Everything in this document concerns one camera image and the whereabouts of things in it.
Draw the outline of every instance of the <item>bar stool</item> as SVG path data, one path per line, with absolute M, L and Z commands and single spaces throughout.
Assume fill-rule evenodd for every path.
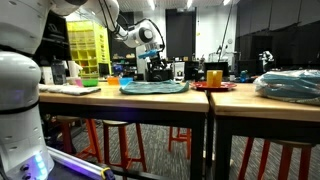
M 177 131 L 178 132 L 177 132 L 176 137 L 173 137 L 173 127 L 170 127 L 168 151 L 171 152 L 172 141 L 187 142 L 187 159 L 190 159 L 190 156 L 191 156 L 191 129 L 187 129 L 186 134 L 180 133 L 180 128 L 178 128 Z
M 246 174 L 246 170 L 249 162 L 253 141 L 254 141 L 254 138 L 248 138 L 247 140 L 247 145 L 244 151 L 243 161 L 242 161 L 241 169 L 239 172 L 238 180 L 245 179 L 245 174 Z M 263 179 L 271 142 L 282 145 L 282 154 L 281 154 L 281 160 L 280 160 L 278 179 L 279 180 L 288 179 L 293 148 L 300 148 L 301 157 L 300 157 L 299 180 L 308 180 L 311 149 L 312 147 L 314 147 L 314 145 L 308 144 L 308 143 L 280 141 L 280 140 L 264 141 L 258 179 L 259 180 Z
M 63 138 L 63 149 L 66 153 L 72 154 L 72 138 L 70 124 L 80 120 L 78 117 L 57 116 L 57 121 L 61 123 L 61 131 Z M 77 153 L 75 156 L 80 159 L 87 159 L 90 156 L 96 157 L 99 163 L 102 163 L 102 156 L 99 147 L 99 141 L 96 131 L 94 119 L 86 119 L 86 128 L 89 137 L 89 146 Z
M 104 133 L 104 159 L 107 165 L 119 166 L 124 169 L 129 169 L 132 162 L 140 162 L 142 164 L 143 171 L 147 171 L 146 160 L 144 156 L 144 148 L 141 136 L 141 127 L 140 124 L 136 123 L 136 131 L 138 137 L 138 145 L 140 150 L 140 158 L 131 158 L 129 157 L 128 151 L 128 142 L 127 142 L 127 132 L 126 126 L 130 123 L 127 122 L 120 122 L 120 121 L 109 121 L 104 120 L 103 122 L 103 133 Z M 115 164 L 110 162 L 110 155 L 109 155 L 109 127 L 118 127 L 119 132 L 119 143 L 120 143 L 120 157 L 121 162 L 120 164 Z

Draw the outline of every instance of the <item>red plate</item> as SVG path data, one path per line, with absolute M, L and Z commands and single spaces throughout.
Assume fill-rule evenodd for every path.
M 229 91 L 237 85 L 231 82 L 222 82 L 221 87 L 207 87 L 207 82 L 194 82 L 191 83 L 191 88 L 197 91 L 210 91 L 210 92 L 223 92 Z

